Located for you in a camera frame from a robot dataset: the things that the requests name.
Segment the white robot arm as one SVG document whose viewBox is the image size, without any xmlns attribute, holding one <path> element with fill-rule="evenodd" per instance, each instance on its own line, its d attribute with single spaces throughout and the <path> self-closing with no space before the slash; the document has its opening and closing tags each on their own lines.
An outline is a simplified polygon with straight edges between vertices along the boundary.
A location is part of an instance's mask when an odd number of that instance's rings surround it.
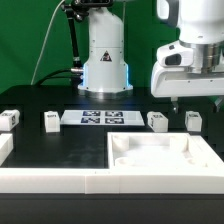
<svg viewBox="0 0 224 224">
<path fill-rule="evenodd" d="M 124 62 L 124 26 L 108 11 L 113 0 L 75 0 L 89 13 L 89 59 L 79 91 L 99 98 L 132 89 Z M 180 29 L 157 50 L 151 93 L 176 101 L 224 95 L 224 0 L 156 0 L 158 18 Z"/>
</svg>

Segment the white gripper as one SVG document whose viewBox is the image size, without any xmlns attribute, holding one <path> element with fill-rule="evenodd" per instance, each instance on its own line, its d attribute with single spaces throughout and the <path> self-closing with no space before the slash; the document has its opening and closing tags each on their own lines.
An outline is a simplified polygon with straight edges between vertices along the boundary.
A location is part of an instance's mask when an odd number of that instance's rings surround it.
<svg viewBox="0 0 224 224">
<path fill-rule="evenodd" d="M 169 97 L 175 114 L 179 113 L 178 97 L 224 95 L 223 43 L 190 44 L 182 41 L 157 49 L 157 61 L 151 76 L 154 97 Z M 215 102 L 219 112 L 224 96 Z"/>
</svg>

